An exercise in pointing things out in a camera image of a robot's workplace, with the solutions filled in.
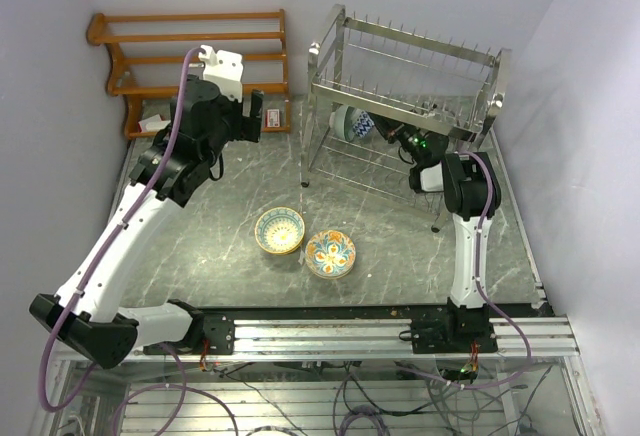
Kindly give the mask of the teal dotted bowl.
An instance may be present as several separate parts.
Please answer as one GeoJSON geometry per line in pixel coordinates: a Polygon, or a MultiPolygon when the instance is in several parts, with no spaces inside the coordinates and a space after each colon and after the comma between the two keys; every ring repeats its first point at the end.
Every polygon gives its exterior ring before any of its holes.
{"type": "Polygon", "coordinates": [[[348,105],[339,106],[330,116],[329,125],[333,134],[341,141],[352,142],[355,139],[353,114],[355,109],[348,105]]]}

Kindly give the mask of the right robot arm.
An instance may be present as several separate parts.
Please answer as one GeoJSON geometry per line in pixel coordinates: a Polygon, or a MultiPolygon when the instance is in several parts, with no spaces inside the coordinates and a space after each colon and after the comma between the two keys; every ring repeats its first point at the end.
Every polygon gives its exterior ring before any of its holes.
{"type": "Polygon", "coordinates": [[[440,192],[455,235],[454,279],[443,313],[424,316],[400,335],[418,354],[462,352],[491,334],[486,257],[501,188],[486,152],[450,152],[449,138],[377,114],[376,130],[410,157],[408,182],[417,194],[440,192]]]}

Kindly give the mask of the blue zigzag red bowl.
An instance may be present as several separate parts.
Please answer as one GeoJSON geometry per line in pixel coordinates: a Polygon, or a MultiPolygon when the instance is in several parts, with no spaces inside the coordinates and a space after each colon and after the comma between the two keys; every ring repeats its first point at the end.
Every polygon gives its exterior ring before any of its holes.
{"type": "Polygon", "coordinates": [[[348,117],[348,140],[353,141],[356,138],[364,138],[374,127],[375,124],[366,111],[354,109],[348,117]]]}

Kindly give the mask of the orange blue floral bowl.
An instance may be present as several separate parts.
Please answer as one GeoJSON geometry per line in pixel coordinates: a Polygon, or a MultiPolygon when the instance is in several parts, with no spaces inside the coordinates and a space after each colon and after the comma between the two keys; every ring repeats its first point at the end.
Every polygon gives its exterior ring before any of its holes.
{"type": "Polygon", "coordinates": [[[351,272],[356,261],[356,247],[352,239],[338,230],[316,233],[307,242],[305,263],[315,275],[337,280],[351,272]]]}

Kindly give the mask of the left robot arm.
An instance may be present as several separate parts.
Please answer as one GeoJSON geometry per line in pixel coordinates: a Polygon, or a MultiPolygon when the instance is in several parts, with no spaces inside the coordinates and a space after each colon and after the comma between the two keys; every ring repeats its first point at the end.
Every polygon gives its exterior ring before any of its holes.
{"type": "Polygon", "coordinates": [[[32,316],[59,341],[102,369],[118,366],[138,347],[168,343],[182,353],[199,349],[205,314],[179,300],[160,306],[125,308],[121,301],[133,270],[162,226],[194,192],[214,180],[222,151],[231,141],[257,142],[264,94],[241,100],[196,76],[187,79],[185,99],[173,100],[168,127],[156,133],[129,178],[120,205],[76,273],[53,294],[39,294],[32,316]]]}

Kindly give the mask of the steel dish rack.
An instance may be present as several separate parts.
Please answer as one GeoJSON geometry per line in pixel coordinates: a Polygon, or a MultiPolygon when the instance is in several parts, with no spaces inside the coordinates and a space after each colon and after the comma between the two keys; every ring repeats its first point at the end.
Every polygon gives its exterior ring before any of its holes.
{"type": "Polygon", "coordinates": [[[330,116],[348,105],[446,135],[450,152],[477,151],[502,110],[511,59],[506,48],[430,39],[334,5],[308,50],[302,186],[317,181],[427,215],[439,232],[449,218],[443,194],[410,189],[407,153],[375,127],[364,138],[341,141],[330,116]]]}

